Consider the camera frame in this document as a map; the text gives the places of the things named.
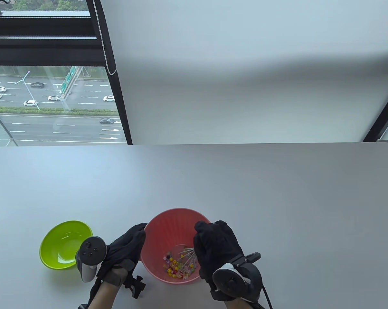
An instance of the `red bowl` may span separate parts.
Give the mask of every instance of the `red bowl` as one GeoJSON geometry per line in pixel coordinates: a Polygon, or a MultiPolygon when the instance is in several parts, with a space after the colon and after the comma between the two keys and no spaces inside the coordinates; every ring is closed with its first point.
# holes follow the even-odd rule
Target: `red bowl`
{"type": "Polygon", "coordinates": [[[157,215],[145,227],[147,235],[141,252],[141,261],[147,271],[158,280],[169,284],[186,284],[194,281],[200,275],[198,266],[187,280],[172,278],[164,270],[164,255],[175,246],[194,246],[195,224],[198,221],[210,221],[192,209],[169,209],[157,215]]]}

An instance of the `white roller blind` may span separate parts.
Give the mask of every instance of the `white roller blind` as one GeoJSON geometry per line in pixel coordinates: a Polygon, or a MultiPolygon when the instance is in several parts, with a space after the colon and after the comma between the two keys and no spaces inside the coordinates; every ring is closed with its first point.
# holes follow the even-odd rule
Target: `white roller blind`
{"type": "Polygon", "coordinates": [[[360,141],[388,0],[102,0],[135,144],[360,141]]]}

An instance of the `window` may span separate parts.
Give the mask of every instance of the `window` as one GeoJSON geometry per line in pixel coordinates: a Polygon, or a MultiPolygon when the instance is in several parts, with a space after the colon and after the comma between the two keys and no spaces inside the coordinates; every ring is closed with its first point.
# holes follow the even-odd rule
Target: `window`
{"type": "Polygon", "coordinates": [[[126,144],[103,67],[0,66],[0,146],[126,144]]]}
{"type": "Polygon", "coordinates": [[[1,11],[88,11],[85,0],[13,0],[0,1],[1,11]]]}

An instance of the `highway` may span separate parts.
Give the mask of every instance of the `highway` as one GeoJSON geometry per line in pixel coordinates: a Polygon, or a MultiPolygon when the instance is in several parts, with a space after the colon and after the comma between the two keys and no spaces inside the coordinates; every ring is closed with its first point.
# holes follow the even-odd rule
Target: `highway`
{"type": "Polygon", "coordinates": [[[19,146],[126,144],[121,120],[100,124],[99,117],[0,114],[19,146]]]}
{"type": "MultiPolygon", "coordinates": [[[[6,87],[6,92],[1,92],[0,106],[23,107],[23,102],[31,100],[31,96],[23,84],[14,85],[21,78],[13,76],[0,76],[0,86],[6,87]]],[[[63,79],[31,78],[27,77],[25,82],[31,90],[33,98],[38,102],[39,108],[62,108],[58,101],[48,101],[48,96],[58,95],[63,79]],[[39,81],[45,84],[45,88],[31,88],[32,82],[39,81]]],[[[104,102],[103,97],[112,95],[108,81],[77,80],[72,88],[72,94],[66,98],[69,108],[84,109],[111,109],[117,110],[115,102],[104,102]]]]}

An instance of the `hand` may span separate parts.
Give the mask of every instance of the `hand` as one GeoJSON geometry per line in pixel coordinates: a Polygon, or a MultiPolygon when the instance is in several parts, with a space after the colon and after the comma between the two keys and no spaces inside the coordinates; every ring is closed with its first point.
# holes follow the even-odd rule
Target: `hand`
{"type": "Polygon", "coordinates": [[[130,259],[134,263],[132,268],[127,269],[126,274],[126,277],[132,278],[132,273],[137,266],[145,242],[144,228],[146,225],[146,223],[141,223],[133,226],[108,246],[107,256],[97,274],[98,278],[103,280],[108,271],[115,265],[120,265],[126,259],[130,259]]]}
{"type": "Polygon", "coordinates": [[[212,281],[213,273],[238,255],[244,255],[232,229],[224,221],[195,225],[194,251],[201,266],[202,279],[212,281]]]}
{"type": "Polygon", "coordinates": [[[132,274],[139,261],[141,250],[145,242],[144,228],[146,225],[146,223],[141,223],[133,226],[107,247],[107,256],[98,271],[97,280],[91,289],[88,304],[92,302],[102,281],[106,279],[107,276],[110,276],[110,281],[112,281],[112,278],[114,280],[119,278],[119,280],[117,280],[119,286],[124,284],[126,287],[131,287],[130,282],[132,281],[132,274]]]}

